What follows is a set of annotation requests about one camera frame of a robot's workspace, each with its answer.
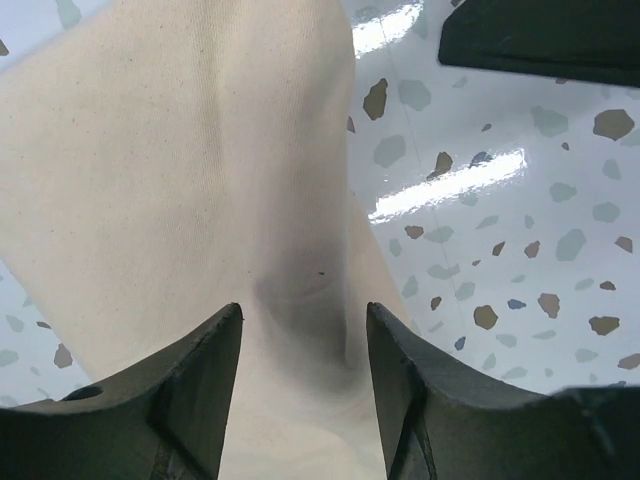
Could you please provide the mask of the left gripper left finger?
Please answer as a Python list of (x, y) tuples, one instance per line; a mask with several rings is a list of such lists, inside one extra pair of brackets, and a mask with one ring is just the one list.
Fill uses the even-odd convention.
[(4, 479), (215, 479), (239, 359), (242, 310), (59, 401), (1, 411)]

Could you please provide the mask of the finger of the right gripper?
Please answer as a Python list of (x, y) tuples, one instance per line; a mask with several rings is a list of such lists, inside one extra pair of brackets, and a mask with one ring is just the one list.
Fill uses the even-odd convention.
[(447, 66), (639, 86), (636, 0), (470, 0), (445, 20)]

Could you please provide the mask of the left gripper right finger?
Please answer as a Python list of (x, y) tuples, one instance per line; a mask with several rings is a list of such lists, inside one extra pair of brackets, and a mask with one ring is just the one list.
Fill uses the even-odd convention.
[(367, 306), (367, 341), (390, 479), (636, 479), (639, 389), (550, 396), (481, 373)]

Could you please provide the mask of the beige cloth mat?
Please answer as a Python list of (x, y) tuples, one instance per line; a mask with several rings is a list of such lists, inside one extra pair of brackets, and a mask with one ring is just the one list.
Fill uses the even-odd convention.
[(1, 76), (1, 256), (103, 378), (244, 314), (221, 475), (381, 479), (339, 1), (116, 1)]

